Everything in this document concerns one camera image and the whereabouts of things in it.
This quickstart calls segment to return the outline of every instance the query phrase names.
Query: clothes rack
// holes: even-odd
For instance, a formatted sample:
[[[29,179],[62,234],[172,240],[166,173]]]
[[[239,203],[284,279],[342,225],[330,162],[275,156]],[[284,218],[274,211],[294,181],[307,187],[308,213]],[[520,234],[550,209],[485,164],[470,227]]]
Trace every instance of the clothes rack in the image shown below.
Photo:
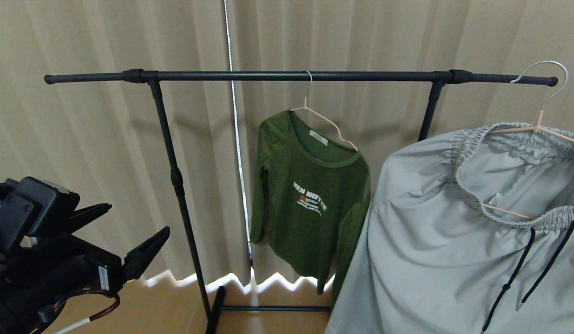
[[[510,83],[518,76],[508,76],[502,74],[482,74],[472,73],[465,70],[449,70],[434,72],[310,72],[314,81],[318,82],[431,82],[431,91],[427,100],[427,108],[423,117],[418,141],[427,138],[429,128],[435,114],[435,107],[441,95],[442,88],[447,84],[461,84],[469,82],[483,83]],[[207,297],[200,259],[194,233],[190,223],[190,215],[185,199],[182,174],[178,168],[174,145],[170,134],[170,127],[166,116],[163,95],[160,82],[162,81],[309,81],[310,74],[306,71],[296,72],[269,72],[269,71],[145,71],[141,69],[126,70],[123,72],[92,73],[92,74],[69,74],[44,77],[47,84],[73,83],[73,82],[112,82],[124,81],[130,83],[147,83],[151,87],[151,93],[155,100],[155,107],[159,116],[159,124],[164,136],[164,143],[168,159],[170,160],[171,181],[174,186],[175,195],[178,199],[179,209],[188,239],[192,262],[198,281],[198,288],[202,297],[205,314],[207,317],[207,334],[214,334],[219,322],[221,311],[330,311],[330,307],[325,306],[224,306],[225,288],[219,287],[213,306],[209,304]],[[556,85],[556,77],[533,77],[524,76],[517,82],[518,84]]]

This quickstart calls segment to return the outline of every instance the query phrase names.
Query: curtain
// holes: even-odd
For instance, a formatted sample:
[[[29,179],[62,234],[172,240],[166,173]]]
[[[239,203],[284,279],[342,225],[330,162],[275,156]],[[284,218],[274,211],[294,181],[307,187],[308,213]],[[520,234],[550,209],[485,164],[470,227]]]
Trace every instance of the curtain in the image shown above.
[[[519,74],[555,59],[571,70],[543,123],[574,132],[574,0],[248,0],[228,3],[230,52],[243,71],[446,71]],[[163,226],[172,235],[146,277],[194,272],[149,87],[124,82],[46,85],[45,74],[129,68],[227,71],[222,0],[0,2],[0,182],[28,175],[111,212],[76,233],[124,256]],[[534,76],[561,71],[541,65]],[[246,207],[258,125],[301,106],[306,82],[236,82]],[[444,87],[430,135],[493,122],[534,122],[558,87]],[[310,106],[336,122],[370,165],[416,141],[429,83],[314,82]],[[207,283],[249,257],[227,82],[162,82],[166,111]],[[337,138],[315,116],[304,120]],[[256,279],[297,275],[253,245]]]
[[[543,123],[574,132],[574,0],[230,2],[234,68],[241,71],[446,71],[520,74],[540,60],[571,70],[566,89],[546,104]],[[528,73],[557,76],[543,64]],[[309,83],[237,83],[248,200],[257,126],[303,105]],[[375,185],[384,160],[417,140],[429,83],[315,82],[308,105],[337,123],[370,165]],[[430,136],[495,122],[535,122],[557,87],[466,83],[444,87]],[[336,131],[311,113],[304,120]],[[253,245],[257,281],[298,275],[268,245]]]
[[[0,1],[0,182],[33,176],[113,209],[75,233],[124,258],[164,226],[145,277],[194,273],[146,84],[45,74],[228,70],[219,1]],[[205,278],[249,281],[227,82],[162,82]]]

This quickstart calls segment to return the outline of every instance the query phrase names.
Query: garment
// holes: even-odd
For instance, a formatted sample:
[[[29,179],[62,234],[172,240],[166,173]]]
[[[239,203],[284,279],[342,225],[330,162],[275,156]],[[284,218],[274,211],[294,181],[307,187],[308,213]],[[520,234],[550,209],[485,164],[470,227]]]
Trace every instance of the garment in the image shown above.
[[[333,257],[336,298],[370,203],[360,152],[325,139],[289,110],[260,124],[250,240],[274,252],[321,294]]]
[[[574,144],[489,134],[524,126],[439,135],[385,161],[327,334],[478,334],[497,299],[486,334],[574,334]]]

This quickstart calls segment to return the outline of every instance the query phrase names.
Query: metal hanger hook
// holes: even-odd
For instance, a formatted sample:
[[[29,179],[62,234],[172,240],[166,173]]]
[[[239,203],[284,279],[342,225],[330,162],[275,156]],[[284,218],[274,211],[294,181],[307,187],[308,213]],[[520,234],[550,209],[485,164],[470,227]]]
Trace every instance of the metal hanger hook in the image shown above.
[[[310,91],[312,90],[312,82],[314,82],[314,78],[312,78],[312,74],[310,73],[310,71],[304,70],[304,72],[307,72],[310,75],[310,85],[308,86],[308,91],[306,91],[306,100],[307,100],[310,95]]]
[[[559,67],[561,67],[561,70],[563,70],[563,74],[565,74],[565,80],[563,81],[563,84],[561,85],[561,88],[559,88],[558,91],[556,91],[553,95],[549,96],[544,102],[543,104],[541,104],[541,110],[545,110],[545,104],[548,102],[548,100],[552,99],[553,97],[555,97],[555,95],[559,94],[563,88],[565,88],[565,84],[567,84],[567,80],[569,80],[569,72],[567,71],[567,68],[565,68],[565,66],[563,66],[563,64],[559,63],[558,61],[554,61],[554,60],[543,60],[543,61],[539,61],[538,63],[534,63],[530,66],[528,66],[524,72],[522,72],[522,74],[520,74],[520,76],[518,76],[518,78],[512,80],[510,83],[516,83],[518,81],[520,81],[520,79],[522,79],[522,77],[524,76],[524,73],[526,73],[526,71],[530,70],[531,67],[537,66],[538,64],[543,64],[543,63],[550,63],[550,64],[555,64]]]

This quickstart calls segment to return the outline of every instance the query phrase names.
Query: green long-sleeve shirt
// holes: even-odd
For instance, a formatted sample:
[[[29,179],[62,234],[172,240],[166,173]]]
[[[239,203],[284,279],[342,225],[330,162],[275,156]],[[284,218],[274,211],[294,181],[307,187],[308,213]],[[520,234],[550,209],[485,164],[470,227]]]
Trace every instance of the green long-sleeve shirt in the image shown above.
[[[333,257],[336,300],[370,205],[360,152],[316,133],[294,112],[260,124],[250,240],[274,252],[321,294]]]

